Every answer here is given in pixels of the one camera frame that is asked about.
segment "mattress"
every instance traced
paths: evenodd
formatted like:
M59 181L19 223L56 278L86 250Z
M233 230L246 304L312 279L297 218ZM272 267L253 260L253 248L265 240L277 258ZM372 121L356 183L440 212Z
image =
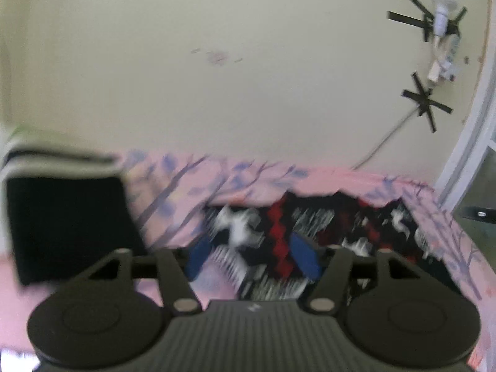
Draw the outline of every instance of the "mattress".
M152 248L189 243L200 232L205 203L268 204L286 190L302 195L340 190L374 206L402 198L422 228L430 251L443 259L453 281L478 307L482 331L470 366L481 372L496 370L496 274L451 214L438 205L427 184L329 167L138 150L123 153L121 161L131 214ZM21 289L15 274L11 258L0 261L0 347L32 351L26 321L54 288ZM156 284L143 280L137 286L160 302ZM211 299L235 297L232 286L210 260L192 287L204 307Z

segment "glass door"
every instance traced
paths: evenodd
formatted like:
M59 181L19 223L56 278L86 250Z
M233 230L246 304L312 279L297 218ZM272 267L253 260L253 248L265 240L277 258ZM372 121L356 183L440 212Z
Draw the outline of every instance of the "glass door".
M496 143L493 140L453 216L496 269Z

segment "door frame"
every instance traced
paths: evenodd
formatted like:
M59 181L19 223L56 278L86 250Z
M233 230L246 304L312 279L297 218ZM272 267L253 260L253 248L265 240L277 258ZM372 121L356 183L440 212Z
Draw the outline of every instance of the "door frame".
M496 0L489 0L488 32L472 108L440 177L434 184L440 205L453 211L484 160L496 131Z

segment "ribbed black surface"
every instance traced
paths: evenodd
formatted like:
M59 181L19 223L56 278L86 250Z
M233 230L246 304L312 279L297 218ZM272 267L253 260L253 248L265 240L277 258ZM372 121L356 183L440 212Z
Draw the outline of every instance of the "ribbed black surface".
M335 319L302 312L295 302L212 302L174 320L146 354L108 372L398 372L363 354ZM43 365L39 372L61 372ZM436 369L468 372L465 364Z

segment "round black pad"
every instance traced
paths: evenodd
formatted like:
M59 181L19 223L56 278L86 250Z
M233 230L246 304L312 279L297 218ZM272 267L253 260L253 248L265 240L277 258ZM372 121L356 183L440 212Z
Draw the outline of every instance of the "round black pad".
M480 319L472 303L451 292L442 295L445 290L426 289L420 280L406 288L372 290L351 302L346 329L355 344L389 364L454 364L474 348Z
M33 311L28 335L41 358L71 369L105 368L143 353L162 331L161 309L145 295L87 294L53 295Z

